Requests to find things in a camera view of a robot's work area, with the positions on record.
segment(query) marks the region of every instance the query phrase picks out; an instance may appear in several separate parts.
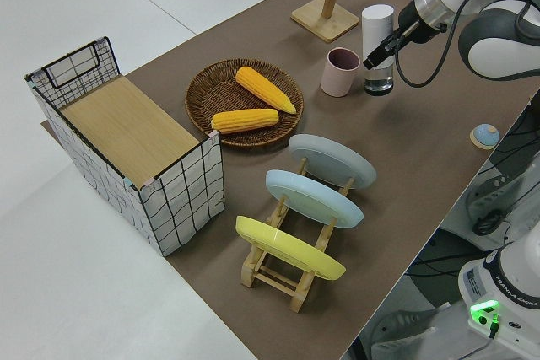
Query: brown tabletop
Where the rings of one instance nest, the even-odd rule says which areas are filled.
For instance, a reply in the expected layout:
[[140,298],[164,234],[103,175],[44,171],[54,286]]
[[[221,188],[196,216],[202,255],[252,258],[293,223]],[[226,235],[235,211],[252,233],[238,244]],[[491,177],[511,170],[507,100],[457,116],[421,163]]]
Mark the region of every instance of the brown tabletop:
[[[538,89],[537,78],[496,83],[476,77],[453,44],[427,88],[411,89],[396,77],[389,95],[370,97],[361,89],[360,74],[348,96],[334,99],[319,87],[326,54],[346,46],[361,55],[361,28],[324,43],[290,18],[309,1],[266,0],[127,75],[203,139],[184,108],[186,88],[197,73],[236,57],[270,62],[304,93],[298,132],[338,141],[378,172],[370,188],[348,194],[364,221],[336,229],[327,248],[347,271],[335,282],[316,279],[296,314],[289,310],[289,296],[278,290],[261,282],[252,289],[240,284],[250,246],[235,232],[237,215],[264,221],[271,213],[275,201],[264,185],[266,172],[296,170],[296,163],[286,148],[259,153],[224,148],[225,211],[168,260],[260,359],[339,359],[489,157],[473,146],[469,132],[489,123],[505,134]],[[398,12],[409,1],[337,3],[360,16],[375,3],[391,4]],[[429,76],[445,40],[440,35],[402,51],[402,67],[411,79]],[[282,229],[315,243],[320,227],[292,212]]]

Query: yellow corn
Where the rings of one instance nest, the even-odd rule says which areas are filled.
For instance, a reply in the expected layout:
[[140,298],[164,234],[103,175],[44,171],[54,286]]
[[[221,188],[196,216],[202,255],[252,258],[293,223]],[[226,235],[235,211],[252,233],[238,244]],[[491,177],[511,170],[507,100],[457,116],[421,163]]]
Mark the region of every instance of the yellow corn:
[[245,109],[214,114],[211,125],[214,130],[230,134],[273,126],[278,123],[278,120],[276,109]]
[[296,108],[290,102],[287,94],[279,90],[275,84],[255,69],[241,67],[236,73],[236,82],[273,108],[290,114],[296,113]]

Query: clear glass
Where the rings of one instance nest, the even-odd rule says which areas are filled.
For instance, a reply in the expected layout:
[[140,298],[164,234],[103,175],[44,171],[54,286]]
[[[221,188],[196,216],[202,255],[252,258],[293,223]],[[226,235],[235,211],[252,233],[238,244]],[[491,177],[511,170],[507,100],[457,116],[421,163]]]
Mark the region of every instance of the clear glass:
[[364,88],[365,91],[373,95],[388,94],[394,87],[393,65],[382,69],[370,69],[365,71]]

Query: white floor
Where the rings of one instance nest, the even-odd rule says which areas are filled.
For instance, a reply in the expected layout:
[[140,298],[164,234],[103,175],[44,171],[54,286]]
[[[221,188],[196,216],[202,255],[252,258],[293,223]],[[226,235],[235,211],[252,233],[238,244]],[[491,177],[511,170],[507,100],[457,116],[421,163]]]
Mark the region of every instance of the white floor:
[[41,127],[24,75],[103,35],[129,73],[261,0],[0,0],[0,352],[253,355]]

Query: wicker basket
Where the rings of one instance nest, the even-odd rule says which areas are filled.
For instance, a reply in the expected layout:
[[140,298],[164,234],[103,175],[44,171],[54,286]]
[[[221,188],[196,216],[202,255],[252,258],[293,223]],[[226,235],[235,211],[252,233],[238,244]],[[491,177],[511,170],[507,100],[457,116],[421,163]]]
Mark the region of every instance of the wicker basket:
[[213,131],[212,116],[221,111],[264,109],[269,106],[240,86],[235,75],[240,67],[252,67],[270,80],[289,97],[296,114],[279,111],[275,126],[221,136],[225,145],[238,148],[268,146],[292,135],[304,110],[304,98],[296,82],[274,65],[253,59],[229,59],[204,68],[190,83],[186,91],[186,110],[193,124],[202,132]]

